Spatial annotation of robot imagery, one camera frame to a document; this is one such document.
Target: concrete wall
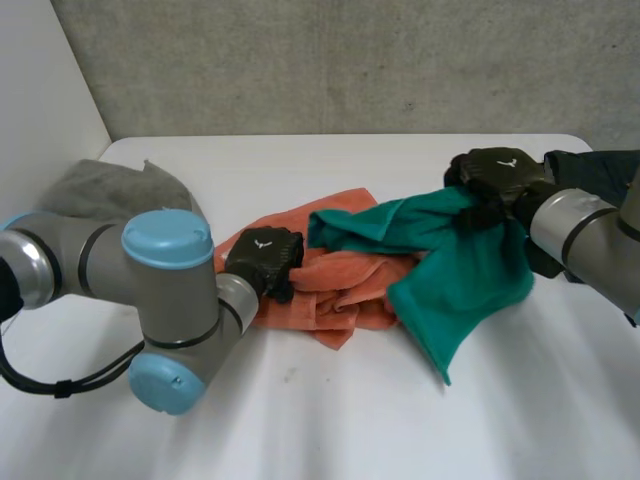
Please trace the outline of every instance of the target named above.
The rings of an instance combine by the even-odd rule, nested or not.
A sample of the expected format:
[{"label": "concrete wall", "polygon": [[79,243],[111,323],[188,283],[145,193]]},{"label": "concrete wall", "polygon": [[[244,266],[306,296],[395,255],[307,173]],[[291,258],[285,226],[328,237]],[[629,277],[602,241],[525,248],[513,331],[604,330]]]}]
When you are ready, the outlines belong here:
[{"label": "concrete wall", "polygon": [[638,0],[54,0],[114,139],[561,132],[640,147]]}]

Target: blue end cap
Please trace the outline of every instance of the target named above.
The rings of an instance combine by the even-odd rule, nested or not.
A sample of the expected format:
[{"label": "blue end cap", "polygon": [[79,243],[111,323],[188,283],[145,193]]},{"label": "blue end cap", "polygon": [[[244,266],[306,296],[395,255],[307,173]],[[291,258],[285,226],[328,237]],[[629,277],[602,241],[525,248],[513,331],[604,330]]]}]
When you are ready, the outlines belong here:
[{"label": "blue end cap", "polygon": [[26,213],[21,213],[19,215],[14,215],[13,217],[11,217],[9,220],[7,220],[6,222],[0,224],[0,232],[2,230],[6,230],[7,228],[9,228],[11,226],[12,223],[17,222],[18,220],[20,220],[21,218],[26,217],[27,215],[31,215],[32,213],[36,213],[36,212],[26,212]]},{"label": "blue end cap", "polygon": [[187,210],[154,210],[129,220],[122,247],[149,267],[183,270],[211,260],[213,240],[207,222]]},{"label": "blue end cap", "polygon": [[169,415],[182,415],[205,392],[205,385],[191,370],[155,353],[140,353],[129,365],[131,391],[146,406]]}]

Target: towel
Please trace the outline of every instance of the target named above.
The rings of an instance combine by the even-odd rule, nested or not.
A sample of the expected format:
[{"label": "towel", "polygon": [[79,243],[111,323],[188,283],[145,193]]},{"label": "towel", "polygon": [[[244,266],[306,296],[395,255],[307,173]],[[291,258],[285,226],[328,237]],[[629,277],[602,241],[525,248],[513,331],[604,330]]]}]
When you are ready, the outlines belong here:
[{"label": "towel", "polygon": [[522,301],[533,287],[515,221],[479,232],[453,228],[475,204],[459,187],[386,202],[360,213],[314,212],[308,244],[331,251],[407,254],[428,250],[420,264],[388,289],[400,321],[433,359],[447,385],[456,350],[480,321]]},{"label": "towel", "polygon": [[38,200],[36,210],[101,222],[127,221],[161,208],[202,216],[179,180],[148,160],[142,171],[95,160],[80,160]]},{"label": "towel", "polygon": [[[302,232],[306,238],[309,215],[314,210],[339,208],[356,213],[376,204],[366,189],[348,190],[288,212],[266,216],[246,228],[285,227]],[[216,272],[224,270],[225,254],[240,233],[216,248]],[[338,349],[356,327],[386,329],[396,323],[395,315],[384,308],[385,292],[416,263],[411,256],[329,253],[324,248],[305,248],[302,267],[292,269],[289,274],[295,289],[291,303],[280,305],[263,298],[253,324],[305,330],[324,345]]]}]

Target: white table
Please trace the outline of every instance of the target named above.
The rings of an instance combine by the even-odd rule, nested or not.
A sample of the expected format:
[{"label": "white table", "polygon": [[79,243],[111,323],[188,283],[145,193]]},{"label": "white table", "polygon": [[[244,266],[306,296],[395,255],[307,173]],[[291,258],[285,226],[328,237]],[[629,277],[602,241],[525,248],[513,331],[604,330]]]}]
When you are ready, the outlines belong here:
[{"label": "white table", "polygon": [[[589,149],[564,135],[135,138],[102,159],[176,175],[220,242],[347,188],[379,201],[440,188],[455,154],[501,145],[538,160]],[[77,378],[141,338],[135,315],[68,297],[23,313],[5,344],[29,375]],[[639,335],[590,288],[538,277],[462,344],[450,388],[402,328],[357,330],[339,352],[251,330],[180,418],[139,403],[126,377],[68,400],[2,383],[0,478],[639,478]]]}]

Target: green cloth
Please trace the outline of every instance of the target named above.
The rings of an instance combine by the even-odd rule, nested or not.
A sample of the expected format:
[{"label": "green cloth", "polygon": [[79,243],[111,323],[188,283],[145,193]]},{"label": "green cloth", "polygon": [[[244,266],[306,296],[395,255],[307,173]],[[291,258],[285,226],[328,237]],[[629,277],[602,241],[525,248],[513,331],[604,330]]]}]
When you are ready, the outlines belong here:
[{"label": "green cloth", "polygon": [[453,217],[475,204],[464,189],[445,188],[383,203],[361,213],[311,214],[309,247],[381,254],[430,253],[387,291],[409,332],[433,359],[447,385],[458,346],[483,319],[518,303],[533,287],[515,221],[460,232]]}]

